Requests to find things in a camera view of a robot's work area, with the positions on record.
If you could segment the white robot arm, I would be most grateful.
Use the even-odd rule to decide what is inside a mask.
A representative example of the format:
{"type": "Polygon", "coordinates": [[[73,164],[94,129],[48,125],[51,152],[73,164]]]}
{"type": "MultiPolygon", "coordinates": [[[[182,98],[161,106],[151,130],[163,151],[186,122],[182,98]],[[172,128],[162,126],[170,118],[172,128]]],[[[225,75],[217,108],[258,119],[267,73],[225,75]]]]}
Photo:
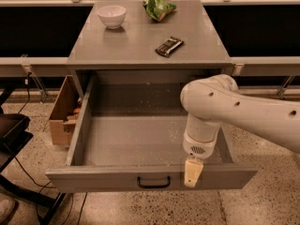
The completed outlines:
{"type": "Polygon", "coordinates": [[[189,82],[181,91],[180,101],[187,111],[183,147],[188,153],[185,163],[188,188],[196,186],[203,162],[213,154],[224,123],[300,153],[297,102],[241,95],[235,80],[226,74],[189,82]]]}

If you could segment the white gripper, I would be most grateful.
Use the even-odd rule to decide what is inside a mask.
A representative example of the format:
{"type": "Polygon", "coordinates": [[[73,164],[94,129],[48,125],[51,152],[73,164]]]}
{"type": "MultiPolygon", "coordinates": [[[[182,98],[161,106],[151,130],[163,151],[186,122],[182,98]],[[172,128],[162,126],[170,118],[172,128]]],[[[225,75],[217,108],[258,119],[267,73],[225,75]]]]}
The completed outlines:
{"type": "Polygon", "coordinates": [[[203,162],[201,159],[207,159],[212,156],[217,140],[211,142],[198,142],[184,133],[184,150],[195,158],[188,158],[185,163],[184,184],[188,188],[195,188],[203,172],[203,162]]]}

